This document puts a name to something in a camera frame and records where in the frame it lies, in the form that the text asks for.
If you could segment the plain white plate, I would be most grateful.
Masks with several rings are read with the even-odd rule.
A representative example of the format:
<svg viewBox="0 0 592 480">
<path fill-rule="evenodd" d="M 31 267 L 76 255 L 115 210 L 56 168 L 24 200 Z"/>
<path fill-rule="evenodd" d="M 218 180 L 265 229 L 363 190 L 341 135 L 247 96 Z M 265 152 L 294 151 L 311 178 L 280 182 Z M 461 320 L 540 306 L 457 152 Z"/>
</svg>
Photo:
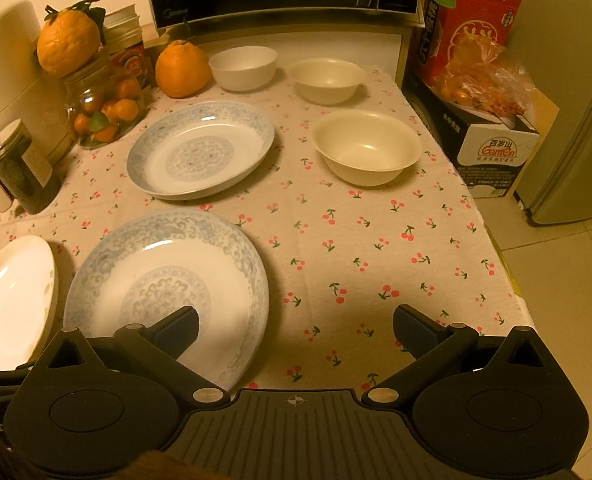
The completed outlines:
<svg viewBox="0 0 592 480">
<path fill-rule="evenodd" d="M 44 348 L 58 299 L 52 248 L 26 235 L 0 250 L 0 370 L 33 360 Z"/>
</svg>

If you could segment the blue patterned plate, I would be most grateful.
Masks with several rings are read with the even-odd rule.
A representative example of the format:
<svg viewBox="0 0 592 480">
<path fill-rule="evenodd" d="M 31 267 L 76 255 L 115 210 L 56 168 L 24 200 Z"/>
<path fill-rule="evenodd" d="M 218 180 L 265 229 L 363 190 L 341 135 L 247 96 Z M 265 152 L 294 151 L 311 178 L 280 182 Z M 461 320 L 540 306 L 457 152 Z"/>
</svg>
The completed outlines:
<svg viewBox="0 0 592 480">
<path fill-rule="evenodd" d="M 151 326 L 184 306 L 196 309 L 196 340 L 178 360 L 232 389 L 253 360 L 268 323 L 268 277 L 247 236 L 215 214 L 160 210 L 106 235 L 76 272 L 64 325 L 87 337 Z"/>
<path fill-rule="evenodd" d="M 126 173 L 160 200 L 197 200 L 241 182 L 263 161 L 275 128 L 245 103 L 208 101 L 155 122 L 135 141 Z"/>
</svg>

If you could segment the large cream bowl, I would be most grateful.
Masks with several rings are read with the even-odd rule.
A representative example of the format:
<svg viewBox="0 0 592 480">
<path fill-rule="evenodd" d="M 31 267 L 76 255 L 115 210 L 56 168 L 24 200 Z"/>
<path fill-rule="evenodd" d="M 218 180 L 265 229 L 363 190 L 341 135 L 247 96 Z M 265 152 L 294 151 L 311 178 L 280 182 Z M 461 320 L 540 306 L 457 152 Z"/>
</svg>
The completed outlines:
<svg viewBox="0 0 592 480">
<path fill-rule="evenodd" d="M 314 147 L 341 180 L 374 188 L 398 178 L 422 153 L 417 133 L 401 120 L 368 110 L 339 110 L 313 120 Z"/>
</svg>

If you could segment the small white bowl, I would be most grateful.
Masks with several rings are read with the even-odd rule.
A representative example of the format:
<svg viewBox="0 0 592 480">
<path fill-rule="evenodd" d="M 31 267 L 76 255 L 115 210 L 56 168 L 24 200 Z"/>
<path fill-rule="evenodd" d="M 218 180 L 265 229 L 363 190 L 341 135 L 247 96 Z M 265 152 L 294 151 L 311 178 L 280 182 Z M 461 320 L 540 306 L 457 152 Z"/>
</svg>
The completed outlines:
<svg viewBox="0 0 592 480">
<path fill-rule="evenodd" d="M 278 57 L 269 47 L 237 47 L 211 56 L 209 66 L 222 89 L 246 92 L 264 87 L 273 79 Z"/>
</svg>

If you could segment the medium cream bowl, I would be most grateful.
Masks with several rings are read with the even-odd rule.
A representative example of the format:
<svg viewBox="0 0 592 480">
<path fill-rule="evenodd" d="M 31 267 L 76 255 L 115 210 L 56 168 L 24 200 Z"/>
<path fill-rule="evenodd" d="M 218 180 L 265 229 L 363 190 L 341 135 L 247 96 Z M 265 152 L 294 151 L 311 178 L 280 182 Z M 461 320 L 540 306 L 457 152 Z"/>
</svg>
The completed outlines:
<svg viewBox="0 0 592 480">
<path fill-rule="evenodd" d="M 348 101 L 366 78 L 361 66 L 338 58 L 305 58 L 285 70 L 299 96 L 320 105 Z"/>
</svg>

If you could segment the white kitchen appliance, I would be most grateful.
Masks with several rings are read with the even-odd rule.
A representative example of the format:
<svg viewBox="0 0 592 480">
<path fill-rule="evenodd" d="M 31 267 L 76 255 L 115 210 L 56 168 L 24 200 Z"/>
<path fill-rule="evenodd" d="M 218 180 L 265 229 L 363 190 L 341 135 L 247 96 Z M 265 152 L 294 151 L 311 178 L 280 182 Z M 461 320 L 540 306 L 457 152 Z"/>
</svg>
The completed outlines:
<svg viewBox="0 0 592 480">
<path fill-rule="evenodd" d="M 38 64 L 41 25 L 32 3 L 18 1 L 0 10 L 0 132 L 20 119 L 49 162 L 57 164 L 74 143 L 60 79 Z"/>
</svg>

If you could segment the cherry print tablecloth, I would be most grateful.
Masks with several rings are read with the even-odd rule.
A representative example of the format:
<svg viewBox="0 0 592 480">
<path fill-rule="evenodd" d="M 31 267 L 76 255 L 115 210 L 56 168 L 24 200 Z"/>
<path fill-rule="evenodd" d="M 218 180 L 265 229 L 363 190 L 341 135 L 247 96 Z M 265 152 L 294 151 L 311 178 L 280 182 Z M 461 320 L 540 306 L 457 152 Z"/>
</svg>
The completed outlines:
<svg viewBox="0 0 592 480">
<path fill-rule="evenodd" d="M 270 118 L 274 142 L 259 167 L 192 203 L 165 202 L 136 188 L 126 173 L 135 141 L 159 119 L 208 101 L 249 104 Z M 120 226 L 168 209 L 215 214 L 237 226 L 263 263 L 270 310 L 261 344 L 230 391 L 366 391 L 411 361 L 392 328 L 400 304 L 486 336 L 529 324 L 474 200 L 396 84 L 370 70 L 359 105 L 401 120 L 422 143 L 416 164 L 380 188 L 362 190 L 328 169 L 310 125 L 332 112 L 299 99 L 288 80 L 248 96 L 217 88 L 185 100 L 157 93 L 143 122 L 123 138 L 71 152 L 57 170 L 64 184 L 40 214 L 0 212 L 0 250 L 26 235 L 52 247 L 56 322 L 64 325 L 76 272 Z"/>
</svg>

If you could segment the dark jar with metal lid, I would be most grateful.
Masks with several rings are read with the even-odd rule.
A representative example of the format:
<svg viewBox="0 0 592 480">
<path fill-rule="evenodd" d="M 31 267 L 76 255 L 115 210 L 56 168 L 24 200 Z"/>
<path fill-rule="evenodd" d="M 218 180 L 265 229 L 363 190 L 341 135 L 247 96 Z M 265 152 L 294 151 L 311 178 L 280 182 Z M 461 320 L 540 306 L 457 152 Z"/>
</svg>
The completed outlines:
<svg viewBox="0 0 592 480">
<path fill-rule="evenodd" d="M 21 119 L 0 132 L 0 180 L 28 214 L 44 210 L 60 189 L 52 164 Z"/>
</svg>

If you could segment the black white cardboard box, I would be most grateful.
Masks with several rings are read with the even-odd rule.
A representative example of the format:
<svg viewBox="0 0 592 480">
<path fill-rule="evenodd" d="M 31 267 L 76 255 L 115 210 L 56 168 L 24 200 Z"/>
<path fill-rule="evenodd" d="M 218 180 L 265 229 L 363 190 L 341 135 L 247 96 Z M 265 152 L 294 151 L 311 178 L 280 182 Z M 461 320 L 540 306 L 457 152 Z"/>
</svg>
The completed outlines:
<svg viewBox="0 0 592 480">
<path fill-rule="evenodd" d="M 499 118 L 442 101 L 412 73 L 404 77 L 402 90 L 475 198 L 512 191 L 560 111 L 536 91 L 525 115 Z"/>
</svg>

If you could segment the glass jar with kumquats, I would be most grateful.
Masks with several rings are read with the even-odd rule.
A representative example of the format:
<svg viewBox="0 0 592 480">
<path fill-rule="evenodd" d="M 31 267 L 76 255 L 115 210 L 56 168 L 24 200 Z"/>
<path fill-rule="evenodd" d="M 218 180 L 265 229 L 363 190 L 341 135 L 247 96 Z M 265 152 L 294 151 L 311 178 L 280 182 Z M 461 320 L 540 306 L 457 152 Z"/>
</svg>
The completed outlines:
<svg viewBox="0 0 592 480">
<path fill-rule="evenodd" d="M 114 65 L 105 49 L 64 77 L 64 88 L 76 142 L 86 150 L 119 140 L 147 113 L 139 82 L 124 68 Z"/>
</svg>

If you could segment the orange citrus on table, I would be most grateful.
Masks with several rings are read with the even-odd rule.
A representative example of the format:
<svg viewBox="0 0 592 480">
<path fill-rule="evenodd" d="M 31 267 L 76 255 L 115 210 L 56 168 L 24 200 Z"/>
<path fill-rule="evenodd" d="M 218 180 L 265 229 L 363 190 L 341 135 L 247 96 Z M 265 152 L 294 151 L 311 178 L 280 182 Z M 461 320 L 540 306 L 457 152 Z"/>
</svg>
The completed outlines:
<svg viewBox="0 0 592 480">
<path fill-rule="evenodd" d="M 156 61 L 156 82 L 161 91 L 182 99 L 209 84 L 212 75 L 205 51 L 186 40 L 173 40 Z"/>
</svg>

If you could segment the plastic bag of oranges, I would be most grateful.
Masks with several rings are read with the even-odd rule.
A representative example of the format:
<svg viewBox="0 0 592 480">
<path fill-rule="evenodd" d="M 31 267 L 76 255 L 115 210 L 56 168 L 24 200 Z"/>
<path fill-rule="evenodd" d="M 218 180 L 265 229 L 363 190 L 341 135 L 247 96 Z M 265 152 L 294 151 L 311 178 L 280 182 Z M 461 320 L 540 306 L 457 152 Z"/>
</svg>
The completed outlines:
<svg viewBox="0 0 592 480">
<path fill-rule="evenodd" d="M 494 40 L 465 32 L 431 90 L 442 101 L 499 118 L 523 115 L 535 85 L 525 66 Z"/>
</svg>

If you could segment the orange citrus on jar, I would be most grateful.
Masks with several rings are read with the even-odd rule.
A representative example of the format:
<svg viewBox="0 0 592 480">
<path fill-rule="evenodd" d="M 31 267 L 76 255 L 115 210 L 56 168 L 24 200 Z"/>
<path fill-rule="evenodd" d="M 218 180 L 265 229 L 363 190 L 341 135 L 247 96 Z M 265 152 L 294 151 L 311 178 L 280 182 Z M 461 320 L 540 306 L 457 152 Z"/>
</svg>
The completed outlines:
<svg viewBox="0 0 592 480">
<path fill-rule="evenodd" d="M 44 26 L 36 42 L 36 56 L 43 70 L 62 78 L 79 70 L 105 44 L 106 10 L 98 0 L 81 0 L 56 10 L 45 7 Z"/>
</svg>

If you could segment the stacked metal tins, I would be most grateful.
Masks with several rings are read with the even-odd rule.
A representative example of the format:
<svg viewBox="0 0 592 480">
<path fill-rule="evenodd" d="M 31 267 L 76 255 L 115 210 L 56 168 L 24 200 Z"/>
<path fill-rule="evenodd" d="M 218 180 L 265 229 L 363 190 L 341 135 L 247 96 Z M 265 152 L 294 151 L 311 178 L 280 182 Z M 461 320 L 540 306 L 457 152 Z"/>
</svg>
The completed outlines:
<svg viewBox="0 0 592 480">
<path fill-rule="evenodd" d="M 143 32 L 134 4 L 105 16 L 104 34 L 110 60 L 132 74 L 145 89 L 151 86 L 151 62 L 145 55 Z"/>
</svg>

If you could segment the red gift box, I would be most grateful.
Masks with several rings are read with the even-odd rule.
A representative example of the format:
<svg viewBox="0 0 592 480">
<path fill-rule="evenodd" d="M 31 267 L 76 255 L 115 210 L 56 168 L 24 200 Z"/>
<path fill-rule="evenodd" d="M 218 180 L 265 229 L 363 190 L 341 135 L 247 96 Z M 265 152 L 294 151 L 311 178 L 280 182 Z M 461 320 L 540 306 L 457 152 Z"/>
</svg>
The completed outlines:
<svg viewBox="0 0 592 480">
<path fill-rule="evenodd" d="M 523 0 L 456 0 L 448 9 L 435 0 L 424 4 L 425 26 L 413 32 L 407 68 L 428 84 L 453 57 L 459 38 L 472 34 L 504 44 Z"/>
</svg>

